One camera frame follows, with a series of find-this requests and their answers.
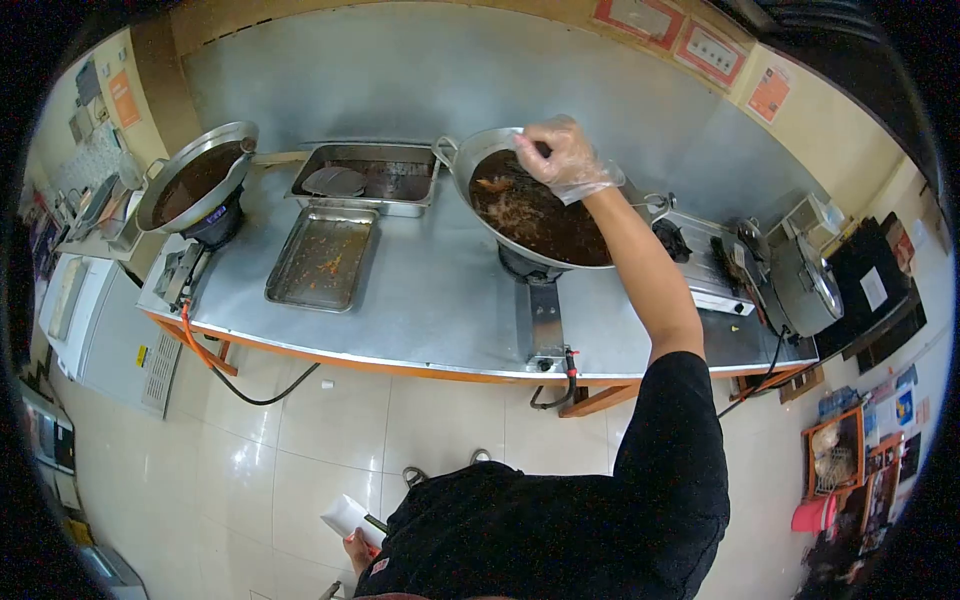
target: white refrigerator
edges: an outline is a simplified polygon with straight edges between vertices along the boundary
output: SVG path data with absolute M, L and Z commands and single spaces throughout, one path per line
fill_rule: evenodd
M 139 296 L 118 262 L 65 252 L 39 326 L 67 377 L 162 419 L 181 344 L 136 308 Z

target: black shirt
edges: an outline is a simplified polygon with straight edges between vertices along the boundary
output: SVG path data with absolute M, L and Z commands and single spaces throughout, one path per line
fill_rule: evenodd
M 355 595 L 691 598 L 729 521 L 707 365 L 673 352 L 643 377 L 612 477 L 488 462 L 429 479 L 387 520 Z

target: dark sauce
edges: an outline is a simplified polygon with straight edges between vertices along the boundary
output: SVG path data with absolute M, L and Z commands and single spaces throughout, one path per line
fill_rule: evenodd
M 491 191 L 478 180 L 512 182 Z M 611 264 L 610 251 L 583 203 L 564 206 L 546 186 L 530 176 L 512 150 L 480 161 L 470 178 L 470 204 L 481 219 L 520 246 L 571 265 Z
M 207 150 L 180 169 L 154 206 L 154 227 L 170 223 L 197 203 L 227 177 L 233 163 L 243 154 L 240 142 L 227 142 Z

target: shoe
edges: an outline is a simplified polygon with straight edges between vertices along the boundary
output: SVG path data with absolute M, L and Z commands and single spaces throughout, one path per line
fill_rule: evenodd
M 419 483 L 429 479 L 422 470 L 416 467 L 407 467 L 403 470 L 403 481 L 407 484 L 407 490 L 412 489 Z
M 473 453 L 472 457 L 470 457 L 470 464 L 476 465 L 477 463 L 486 463 L 489 460 L 490 460 L 490 452 L 488 452 L 483 448 L 480 448 L 479 450 Z

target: steel countertop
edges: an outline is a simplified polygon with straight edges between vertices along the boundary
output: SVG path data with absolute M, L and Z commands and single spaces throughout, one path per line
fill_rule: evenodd
M 300 205 L 285 199 L 298 164 L 251 168 L 241 206 L 246 222 L 214 253 L 191 309 L 201 327 L 317 356 L 438 372 L 565 378 L 560 367 L 534 372 L 517 354 L 516 284 L 497 259 L 496 242 L 460 199 L 450 175 L 418 219 L 381 216 L 373 258 L 346 313 L 267 301 L 264 288 Z M 163 259 L 187 245 L 171 235 L 144 281 L 137 306 L 171 317 L 153 293 Z M 616 270 L 574 270 L 558 280 L 564 340 L 579 350 L 581 379 L 643 376 L 650 338 Z M 700 311 L 711 372 L 760 369 L 777 338 L 755 316 Z M 784 344 L 778 365 L 811 363 L 812 342 Z

